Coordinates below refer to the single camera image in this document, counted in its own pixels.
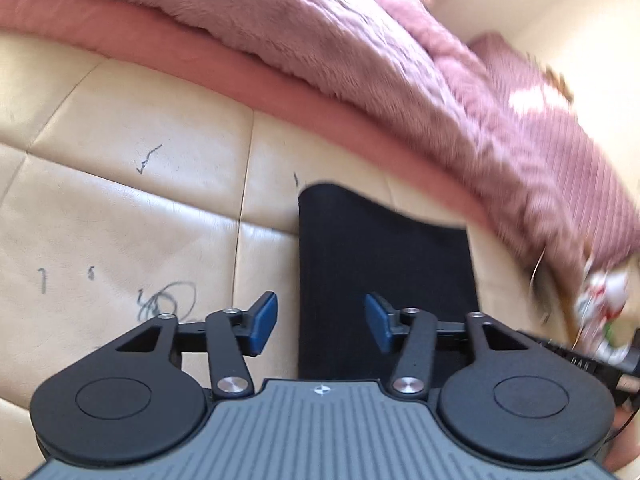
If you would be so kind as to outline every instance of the silver screw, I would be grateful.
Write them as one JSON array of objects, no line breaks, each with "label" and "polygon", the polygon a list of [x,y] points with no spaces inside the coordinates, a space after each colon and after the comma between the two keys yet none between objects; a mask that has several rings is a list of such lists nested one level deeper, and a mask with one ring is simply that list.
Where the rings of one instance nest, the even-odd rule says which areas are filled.
[{"label": "silver screw", "polygon": [[226,394],[239,394],[249,387],[246,379],[237,376],[224,377],[218,381],[218,388]]},{"label": "silver screw", "polygon": [[400,377],[392,384],[396,392],[401,394],[417,394],[424,390],[424,383],[416,377]]}]

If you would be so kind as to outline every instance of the ink scribble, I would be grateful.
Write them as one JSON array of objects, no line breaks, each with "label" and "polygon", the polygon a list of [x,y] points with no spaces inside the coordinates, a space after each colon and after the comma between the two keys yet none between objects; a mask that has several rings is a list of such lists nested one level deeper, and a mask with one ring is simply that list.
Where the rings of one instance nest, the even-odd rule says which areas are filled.
[{"label": "ink scribble", "polygon": [[143,322],[158,314],[175,314],[184,321],[196,306],[196,284],[193,282],[171,282],[153,294],[148,300],[142,299],[143,290],[138,291],[138,322]]},{"label": "ink scribble", "polygon": [[42,294],[46,294],[47,293],[47,271],[45,269],[43,269],[42,267],[40,267],[38,269],[38,272],[42,273],[42,285],[41,285],[41,293]]},{"label": "ink scribble", "polygon": [[149,163],[149,157],[151,156],[151,154],[155,151],[155,150],[159,150],[160,148],[162,148],[162,144],[160,144],[159,146],[156,146],[154,149],[152,149],[150,152],[148,152],[146,154],[146,159],[142,161],[142,167],[141,168],[136,168],[136,171],[142,175],[142,172],[145,171],[146,165]]}]

